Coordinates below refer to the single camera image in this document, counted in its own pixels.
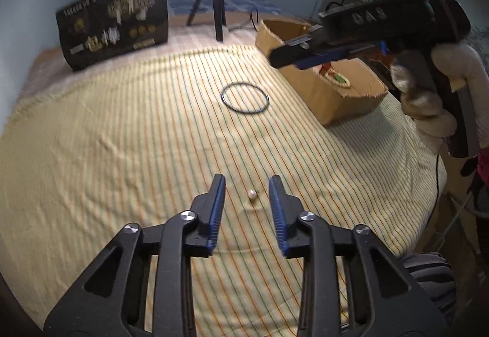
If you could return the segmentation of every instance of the white pearl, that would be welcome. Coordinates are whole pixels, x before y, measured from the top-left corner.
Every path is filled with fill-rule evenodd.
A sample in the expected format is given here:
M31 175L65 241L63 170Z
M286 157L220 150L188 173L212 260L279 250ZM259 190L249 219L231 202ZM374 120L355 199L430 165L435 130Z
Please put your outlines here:
M249 200L255 200L258 197L258 194L253 189L250 189L248 191L248 197L249 197Z

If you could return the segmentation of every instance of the open cardboard box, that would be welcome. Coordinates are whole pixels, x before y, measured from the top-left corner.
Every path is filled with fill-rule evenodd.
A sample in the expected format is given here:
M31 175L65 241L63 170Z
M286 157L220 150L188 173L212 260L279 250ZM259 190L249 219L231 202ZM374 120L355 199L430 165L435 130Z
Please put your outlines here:
M274 48L304 35L309 27L307 23L286 19L263 20L258 27L255 44L268 57ZM349 80L350 87L340 87L330 82L319 74L320 68L301 71L289 65L280 69L280 73L323 125L369 113L387 94L387 87L357 58L332 62L331 67Z

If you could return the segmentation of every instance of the striped bed sheet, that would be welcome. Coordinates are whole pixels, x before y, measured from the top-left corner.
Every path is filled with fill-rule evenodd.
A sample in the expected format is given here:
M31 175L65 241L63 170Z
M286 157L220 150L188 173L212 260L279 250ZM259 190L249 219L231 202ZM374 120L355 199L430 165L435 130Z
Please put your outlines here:
M227 179L218 246L192 262L198 335L295 335L302 264L275 242L274 174L331 224L368 224L399 257L414 249L436 202L435 157L395 98L324 128L254 46L148 51L24 98L5 126L0 271L39 325L123 225L164 222L217 172ZM266 112L221 103L222 87L243 80L268 93Z

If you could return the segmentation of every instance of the bed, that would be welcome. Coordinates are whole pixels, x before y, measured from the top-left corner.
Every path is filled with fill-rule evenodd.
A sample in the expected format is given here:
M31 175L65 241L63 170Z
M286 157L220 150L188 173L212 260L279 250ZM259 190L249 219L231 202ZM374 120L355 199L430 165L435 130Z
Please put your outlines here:
M193 260L197 335L295 335L301 263L276 246L268 178L333 225L368 224L398 256L414 249L446 181L388 95L372 113L324 128L254 46L250 25L214 40L210 2L169 0L169 42L74 74L61 50L34 62L0 138L0 273L42 327L81 271L128 222L160 224L227 179L212 258ZM226 0L228 25L281 14ZM239 115L219 93L250 81L266 112ZM255 107L248 91L231 100ZM248 191L258 199L251 202ZM341 275L341 263L338 263ZM342 319L345 287L340 276ZM146 329L151 329L152 297Z

